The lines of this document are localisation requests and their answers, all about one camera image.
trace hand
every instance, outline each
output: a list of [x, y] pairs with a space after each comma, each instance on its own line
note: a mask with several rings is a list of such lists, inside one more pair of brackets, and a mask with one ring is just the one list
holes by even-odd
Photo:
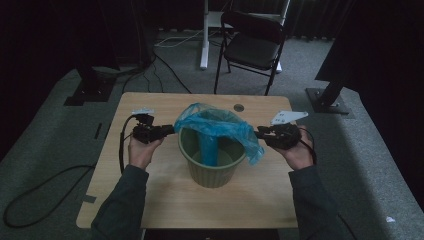
[[149, 144], [144, 144], [131, 136], [130, 144], [128, 145], [129, 164], [146, 170], [147, 166], [152, 162], [153, 153], [162, 144], [163, 140], [162, 138]]
[[[306, 129], [306, 126], [299, 126], [299, 128]], [[306, 131], [300, 129], [300, 134], [302, 136], [302, 141], [312, 147], [312, 142], [308, 139]], [[280, 148], [274, 148], [274, 150], [283, 155], [287, 164], [289, 164], [293, 170], [299, 170], [314, 164], [311, 152], [305, 145], [303, 145], [303, 143], [299, 142], [296, 146], [289, 150], [283, 150]]]

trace green trash bin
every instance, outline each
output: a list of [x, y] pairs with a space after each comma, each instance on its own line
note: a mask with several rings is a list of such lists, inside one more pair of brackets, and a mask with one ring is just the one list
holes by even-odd
[[197, 131], [189, 128], [181, 128], [178, 145], [187, 159], [193, 180], [207, 188], [218, 188], [227, 184], [238, 164], [246, 157], [242, 144], [226, 137], [219, 137], [217, 166], [202, 164]]

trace blue plastic bag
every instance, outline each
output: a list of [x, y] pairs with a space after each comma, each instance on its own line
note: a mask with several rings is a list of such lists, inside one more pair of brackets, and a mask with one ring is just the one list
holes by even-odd
[[217, 164], [218, 137], [227, 137], [240, 142], [244, 146], [250, 165], [256, 164], [264, 154], [253, 127], [228, 110], [204, 103], [191, 104], [175, 121], [175, 131], [179, 132], [181, 128], [190, 128], [198, 132], [200, 151], [205, 165]]

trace person's arm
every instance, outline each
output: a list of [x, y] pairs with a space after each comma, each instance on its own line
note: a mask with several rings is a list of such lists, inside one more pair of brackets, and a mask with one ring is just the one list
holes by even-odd
[[[307, 133], [302, 140], [312, 148]], [[337, 205], [326, 192], [313, 164], [310, 148], [302, 143], [289, 149], [275, 148], [294, 170], [289, 172], [300, 239], [343, 239]]]
[[162, 142], [143, 144], [131, 137], [129, 164], [91, 224], [92, 239], [138, 239], [149, 177], [145, 170]]

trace person's left hand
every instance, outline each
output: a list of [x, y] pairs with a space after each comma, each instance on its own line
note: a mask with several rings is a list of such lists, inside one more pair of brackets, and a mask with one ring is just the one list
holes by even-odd
[[162, 144], [163, 140], [164, 138], [144, 144], [131, 136], [128, 145], [129, 164], [146, 170], [147, 166], [152, 162], [153, 153]]

